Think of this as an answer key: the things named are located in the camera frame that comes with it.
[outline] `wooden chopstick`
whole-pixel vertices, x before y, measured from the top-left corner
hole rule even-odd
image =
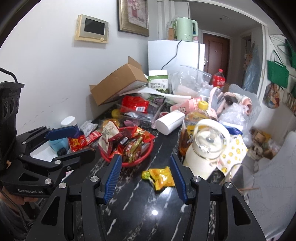
[[[258,190],[260,188],[239,188],[239,191],[251,191],[251,190]]]

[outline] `green and white box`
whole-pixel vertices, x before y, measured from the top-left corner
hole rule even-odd
[[[169,94],[168,72],[166,70],[149,70],[148,86],[161,93]]]

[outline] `yellow snack packet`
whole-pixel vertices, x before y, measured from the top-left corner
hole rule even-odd
[[[175,186],[174,179],[169,167],[165,167],[164,169],[149,169],[148,171],[142,172],[142,179],[150,180],[150,177],[154,180],[154,182],[152,183],[154,183],[154,188],[156,191],[161,190],[163,187]]]

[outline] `hand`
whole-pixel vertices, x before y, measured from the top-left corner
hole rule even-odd
[[[3,192],[16,204],[16,205],[25,205],[26,202],[36,202],[38,198],[33,197],[20,197],[10,194],[5,187],[3,187]],[[0,193],[0,199],[6,203],[14,211],[18,212],[18,210],[11,204],[9,200],[7,200],[2,193]]]

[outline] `red plastic basket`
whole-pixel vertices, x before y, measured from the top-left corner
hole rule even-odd
[[[122,131],[124,129],[133,130],[134,127],[122,127],[122,128],[119,128],[120,131]],[[150,141],[150,145],[149,145],[148,149],[144,152],[143,156],[141,156],[139,159],[137,159],[136,161],[131,162],[131,163],[123,162],[122,167],[134,167],[136,165],[139,165],[142,161],[144,161],[149,156],[149,154],[152,152],[152,149],[153,149],[153,140]],[[106,155],[101,150],[100,150],[100,152],[101,152],[102,158],[104,158],[104,160],[106,162],[110,163],[111,160],[108,157],[106,157]]]

